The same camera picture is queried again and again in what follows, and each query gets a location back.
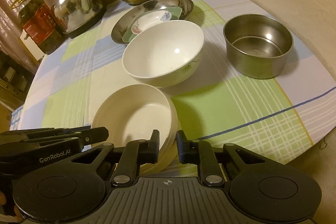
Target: stainless steel bowl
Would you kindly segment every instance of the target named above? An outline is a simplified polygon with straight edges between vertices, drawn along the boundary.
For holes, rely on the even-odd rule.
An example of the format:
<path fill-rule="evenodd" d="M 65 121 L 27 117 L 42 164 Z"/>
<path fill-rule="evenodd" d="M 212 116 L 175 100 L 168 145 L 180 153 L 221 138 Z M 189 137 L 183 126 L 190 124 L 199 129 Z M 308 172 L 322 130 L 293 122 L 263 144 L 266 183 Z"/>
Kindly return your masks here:
<path fill-rule="evenodd" d="M 132 25 L 135 18 L 148 11 L 166 9 L 167 7 L 175 6 L 179 6 L 182 8 L 182 13 L 179 19 L 186 20 L 188 16 L 190 16 L 194 8 L 194 3 L 192 2 L 192 0 L 149 0 L 133 8 L 132 10 L 127 12 L 121 19 L 119 19 L 119 21 L 112 29 L 112 40 L 116 43 L 127 44 L 123 42 L 122 37 L 127 29 Z"/>
<path fill-rule="evenodd" d="M 284 68 L 293 47 L 290 31 L 273 18 L 246 14 L 231 18 L 223 29 L 227 57 L 240 73 L 269 79 Z"/>

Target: green dish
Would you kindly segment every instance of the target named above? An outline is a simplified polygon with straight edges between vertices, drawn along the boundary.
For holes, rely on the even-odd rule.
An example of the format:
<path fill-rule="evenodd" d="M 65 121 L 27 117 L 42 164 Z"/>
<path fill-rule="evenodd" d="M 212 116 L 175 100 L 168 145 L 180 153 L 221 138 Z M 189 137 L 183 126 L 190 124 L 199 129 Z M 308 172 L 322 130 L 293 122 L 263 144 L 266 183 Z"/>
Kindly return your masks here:
<path fill-rule="evenodd" d="M 176 7 L 167 7 L 167 8 L 165 8 L 165 10 L 168 10 L 169 12 L 171 12 L 171 19 L 170 20 L 178 20 L 180 18 L 180 16 L 181 16 L 181 13 L 182 13 L 182 8 L 178 7 L 178 6 L 176 6 Z M 132 31 L 131 31 L 133 23 L 139 17 L 142 17 L 143 15 L 151 13 L 151 12 L 153 12 L 153 11 L 145 12 L 145 13 L 139 15 L 137 18 L 134 19 L 134 21 L 132 22 L 131 26 L 127 29 L 127 31 L 123 35 L 123 38 L 122 38 L 123 42 L 130 43 L 132 41 L 132 39 L 137 36 L 136 34 L 132 33 Z"/>

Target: red label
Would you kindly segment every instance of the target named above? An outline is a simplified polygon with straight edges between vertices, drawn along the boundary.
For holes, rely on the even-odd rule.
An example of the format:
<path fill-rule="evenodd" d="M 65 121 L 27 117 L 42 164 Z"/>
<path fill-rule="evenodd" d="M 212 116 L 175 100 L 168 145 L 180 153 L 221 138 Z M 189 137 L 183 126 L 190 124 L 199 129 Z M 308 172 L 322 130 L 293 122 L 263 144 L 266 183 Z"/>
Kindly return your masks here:
<path fill-rule="evenodd" d="M 46 4 L 38 7 L 35 15 L 23 26 L 26 33 L 39 45 L 55 30 L 56 21 Z"/>

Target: checkered tablecloth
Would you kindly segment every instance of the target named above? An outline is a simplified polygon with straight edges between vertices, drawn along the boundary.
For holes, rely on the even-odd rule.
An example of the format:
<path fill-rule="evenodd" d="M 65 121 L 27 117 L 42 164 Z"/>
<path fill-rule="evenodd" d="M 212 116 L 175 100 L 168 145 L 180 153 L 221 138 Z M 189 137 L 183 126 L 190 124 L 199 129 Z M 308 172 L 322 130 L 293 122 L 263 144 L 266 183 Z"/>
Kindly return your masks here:
<path fill-rule="evenodd" d="M 336 83 L 300 39 L 293 35 L 294 49 L 281 75 L 248 78 L 226 58 L 223 26 L 240 14 L 269 14 L 249 0 L 192 1 L 188 20 L 204 32 L 203 59 L 189 79 L 162 89 L 188 138 L 218 147 L 233 142 L 287 163 L 336 126 Z M 111 93 L 137 83 L 121 66 L 125 45 L 110 36 L 131 8 L 113 3 L 99 24 L 44 57 L 23 109 L 13 113 L 12 129 L 90 124 Z M 172 164 L 166 172 L 176 168 Z M 181 173 L 189 174 L 188 167 Z"/>

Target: metal tray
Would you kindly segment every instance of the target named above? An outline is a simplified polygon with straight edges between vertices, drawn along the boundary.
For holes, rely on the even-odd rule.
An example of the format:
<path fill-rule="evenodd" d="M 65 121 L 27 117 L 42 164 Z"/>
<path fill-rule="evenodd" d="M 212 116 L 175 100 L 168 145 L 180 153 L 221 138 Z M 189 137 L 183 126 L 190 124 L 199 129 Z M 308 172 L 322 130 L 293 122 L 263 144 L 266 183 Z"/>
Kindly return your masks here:
<path fill-rule="evenodd" d="M 179 19 L 186 20 L 194 8 L 194 3 L 192 0 L 149 0 L 133 8 L 119 19 L 112 29 L 112 40 L 119 44 L 128 44 L 123 42 L 122 37 L 139 15 L 151 10 L 166 9 L 167 7 L 174 6 L 182 8 L 182 13 Z"/>

